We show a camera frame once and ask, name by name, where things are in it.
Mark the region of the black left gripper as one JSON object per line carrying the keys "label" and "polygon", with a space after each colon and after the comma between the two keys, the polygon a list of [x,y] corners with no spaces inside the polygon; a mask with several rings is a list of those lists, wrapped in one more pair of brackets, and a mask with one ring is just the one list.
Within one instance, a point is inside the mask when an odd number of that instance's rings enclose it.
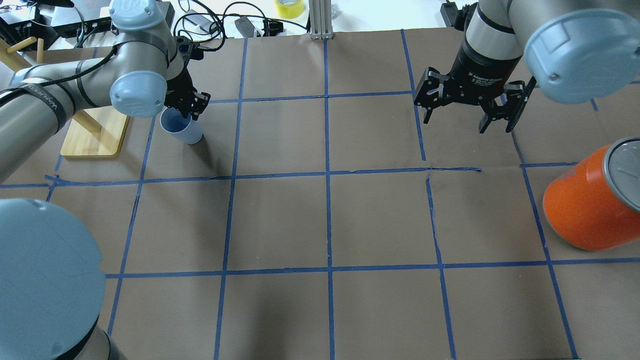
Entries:
{"label": "black left gripper", "polygon": [[166,86],[165,118],[198,121],[210,104],[210,93],[197,92],[186,67],[176,77],[167,80]]}

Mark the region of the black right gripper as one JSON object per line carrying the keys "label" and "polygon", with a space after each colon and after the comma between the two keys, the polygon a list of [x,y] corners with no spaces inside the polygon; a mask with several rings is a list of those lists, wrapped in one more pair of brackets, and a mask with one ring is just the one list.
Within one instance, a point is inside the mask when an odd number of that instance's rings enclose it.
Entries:
{"label": "black right gripper", "polygon": [[[413,104],[425,110],[423,124],[429,123],[435,109],[451,103],[450,96],[456,103],[480,105],[484,116],[478,123],[479,133],[485,133],[489,125],[498,120],[506,120],[505,132],[511,133],[537,85],[535,76],[528,83],[515,80],[506,84],[520,60],[521,56],[489,58],[468,43],[462,43],[448,74],[428,67],[414,88]],[[494,99],[502,93],[506,102],[498,105]]]}

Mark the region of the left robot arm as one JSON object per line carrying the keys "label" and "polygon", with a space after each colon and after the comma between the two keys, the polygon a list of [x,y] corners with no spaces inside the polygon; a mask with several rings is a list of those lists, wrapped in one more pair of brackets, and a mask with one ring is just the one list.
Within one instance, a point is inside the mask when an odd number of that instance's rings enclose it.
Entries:
{"label": "left robot arm", "polygon": [[[160,115],[166,131],[196,144],[210,102],[187,65],[194,47],[170,33],[155,0],[112,0],[118,35],[103,59],[16,68],[1,91],[1,180],[67,128],[64,157],[119,153],[131,117]],[[100,328],[106,276],[87,227],[54,203],[1,200],[1,358],[122,360]]]}

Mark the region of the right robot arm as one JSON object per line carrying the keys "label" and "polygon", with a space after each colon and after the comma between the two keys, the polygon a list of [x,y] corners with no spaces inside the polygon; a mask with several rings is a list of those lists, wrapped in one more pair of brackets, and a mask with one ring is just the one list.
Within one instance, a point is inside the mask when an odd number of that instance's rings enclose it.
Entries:
{"label": "right robot arm", "polygon": [[560,104],[610,96],[639,75],[637,0],[478,0],[440,9],[446,26],[463,34],[448,73],[429,67],[414,105],[480,107],[478,132],[505,120],[510,133],[535,87]]}

